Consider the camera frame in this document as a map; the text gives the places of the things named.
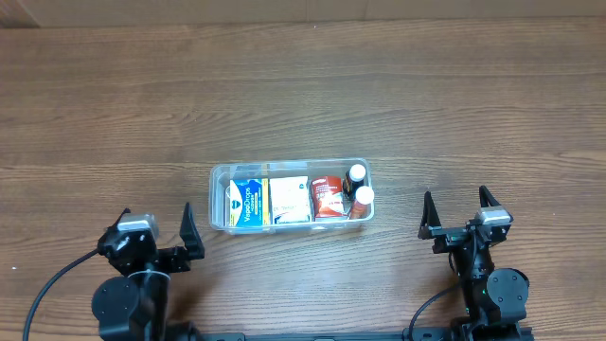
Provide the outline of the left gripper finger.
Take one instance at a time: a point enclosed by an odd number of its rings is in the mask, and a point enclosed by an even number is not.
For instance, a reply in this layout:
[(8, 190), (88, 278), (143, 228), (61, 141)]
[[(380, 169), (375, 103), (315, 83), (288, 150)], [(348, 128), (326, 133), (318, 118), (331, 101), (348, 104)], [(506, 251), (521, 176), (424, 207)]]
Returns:
[(187, 251), (189, 260), (201, 260), (205, 257), (205, 248), (195, 225), (190, 203), (185, 204), (179, 236), (184, 242), (184, 248)]
[(119, 222), (120, 222), (120, 220), (122, 219), (122, 217), (123, 217), (124, 215), (129, 214), (129, 213), (131, 213), (131, 212), (132, 212), (132, 211), (131, 211), (129, 208), (127, 208), (127, 207), (126, 207), (126, 208), (124, 208), (124, 210), (123, 210), (123, 211), (120, 213), (120, 215), (118, 216), (118, 218), (117, 218), (117, 220), (116, 220), (116, 223), (119, 223)]

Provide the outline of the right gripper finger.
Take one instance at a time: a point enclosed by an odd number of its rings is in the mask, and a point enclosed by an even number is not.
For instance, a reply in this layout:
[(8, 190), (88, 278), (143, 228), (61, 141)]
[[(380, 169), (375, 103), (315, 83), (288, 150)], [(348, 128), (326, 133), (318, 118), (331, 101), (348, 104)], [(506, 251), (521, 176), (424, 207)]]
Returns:
[(424, 193), (423, 211), (419, 225), (418, 238), (422, 240), (433, 239), (436, 233), (442, 229), (442, 225), (437, 214), (432, 194), (430, 191)]
[(479, 201), (481, 207), (500, 206), (500, 203), (494, 198), (489, 189), (482, 185), (479, 187)]

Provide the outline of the clear plastic container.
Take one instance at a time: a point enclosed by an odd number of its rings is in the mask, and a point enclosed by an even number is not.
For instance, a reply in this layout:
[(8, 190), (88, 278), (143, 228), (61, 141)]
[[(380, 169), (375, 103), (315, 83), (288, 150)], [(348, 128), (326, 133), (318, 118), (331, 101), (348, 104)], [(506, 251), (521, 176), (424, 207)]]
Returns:
[(210, 225), (232, 235), (357, 228), (374, 217), (372, 186), (360, 157), (220, 164), (209, 183)]

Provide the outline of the blue yellow VapoDrops box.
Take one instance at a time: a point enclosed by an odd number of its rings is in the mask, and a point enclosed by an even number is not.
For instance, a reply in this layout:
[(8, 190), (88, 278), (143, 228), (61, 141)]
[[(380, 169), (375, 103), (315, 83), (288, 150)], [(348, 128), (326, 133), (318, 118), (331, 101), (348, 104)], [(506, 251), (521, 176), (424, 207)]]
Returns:
[(269, 225), (269, 180), (231, 180), (229, 185), (229, 225), (257, 228)]

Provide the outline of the orange bottle white cap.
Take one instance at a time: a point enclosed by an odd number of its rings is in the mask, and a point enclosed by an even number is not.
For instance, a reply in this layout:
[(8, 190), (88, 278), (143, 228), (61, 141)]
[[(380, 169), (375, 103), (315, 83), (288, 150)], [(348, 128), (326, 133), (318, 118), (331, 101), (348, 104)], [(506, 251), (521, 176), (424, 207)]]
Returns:
[(348, 218), (350, 220), (364, 218), (369, 207), (373, 204), (374, 198), (375, 193), (371, 187), (359, 187), (354, 194), (354, 200), (349, 209)]

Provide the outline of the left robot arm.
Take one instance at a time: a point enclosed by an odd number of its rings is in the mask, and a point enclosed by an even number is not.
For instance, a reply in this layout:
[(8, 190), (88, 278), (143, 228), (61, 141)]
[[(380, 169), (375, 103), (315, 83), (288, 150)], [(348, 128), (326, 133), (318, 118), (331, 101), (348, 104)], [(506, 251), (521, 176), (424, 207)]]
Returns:
[(191, 270), (205, 257), (190, 204), (183, 210), (179, 237), (183, 245), (159, 248), (159, 228), (150, 213), (126, 208), (98, 240), (98, 253), (119, 275), (103, 282), (92, 298), (99, 336), (114, 340), (200, 340), (191, 322), (169, 323), (171, 276)]

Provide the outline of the black bottle white cap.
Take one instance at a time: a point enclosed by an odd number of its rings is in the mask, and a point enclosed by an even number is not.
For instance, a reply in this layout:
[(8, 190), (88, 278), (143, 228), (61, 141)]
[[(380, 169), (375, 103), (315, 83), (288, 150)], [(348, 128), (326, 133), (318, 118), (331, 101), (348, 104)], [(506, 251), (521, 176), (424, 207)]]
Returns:
[(366, 169), (362, 164), (355, 164), (346, 172), (343, 180), (343, 191), (352, 201), (356, 190), (365, 183)]

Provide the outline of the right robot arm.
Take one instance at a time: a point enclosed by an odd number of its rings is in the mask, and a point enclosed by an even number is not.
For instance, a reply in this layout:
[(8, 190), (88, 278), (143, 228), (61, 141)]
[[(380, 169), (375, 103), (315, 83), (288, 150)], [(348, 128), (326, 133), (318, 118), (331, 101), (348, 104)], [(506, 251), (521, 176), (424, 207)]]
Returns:
[[(478, 189), (480, 208), (462, 227), (442, 226), (432, 194), (423, 199), (418, 238), (432, 240), (436, 254), (449, 256), (449, 266), (457, 283), (423, 303), (415, 312), (404, 335), (420, 340), (431, 334), (441, 340), (532, 340), (530, 328), (522, 328), (526, 318), (529, 279), (514, 268), (497, 269), (490, 249), (507, 239), (513, 216), (493, 197), (487, 187)], [(432, 303), (459, 290), (466, 315), (455, 318), (448, 328), (415, 331), (416, 322)]]

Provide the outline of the white Hansaplast box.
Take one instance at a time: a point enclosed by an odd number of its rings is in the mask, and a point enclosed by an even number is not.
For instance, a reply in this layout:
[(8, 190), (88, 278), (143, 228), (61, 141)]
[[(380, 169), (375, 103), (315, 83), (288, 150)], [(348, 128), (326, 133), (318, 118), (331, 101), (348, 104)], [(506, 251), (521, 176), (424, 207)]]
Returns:
[(309, 223), (312, 220), (307, 176), (271, 178), (269, 190), (273, 224)]

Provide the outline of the red medicine box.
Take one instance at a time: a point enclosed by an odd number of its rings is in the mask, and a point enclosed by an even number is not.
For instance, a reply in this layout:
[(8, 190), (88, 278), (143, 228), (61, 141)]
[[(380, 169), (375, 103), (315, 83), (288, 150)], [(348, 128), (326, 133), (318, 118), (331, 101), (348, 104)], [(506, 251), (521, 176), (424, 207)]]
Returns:
[(316, 221), (342, 220), (345, 199), (342, 180), (337, 176), (322, 176), (311, 181), (313, 218)]

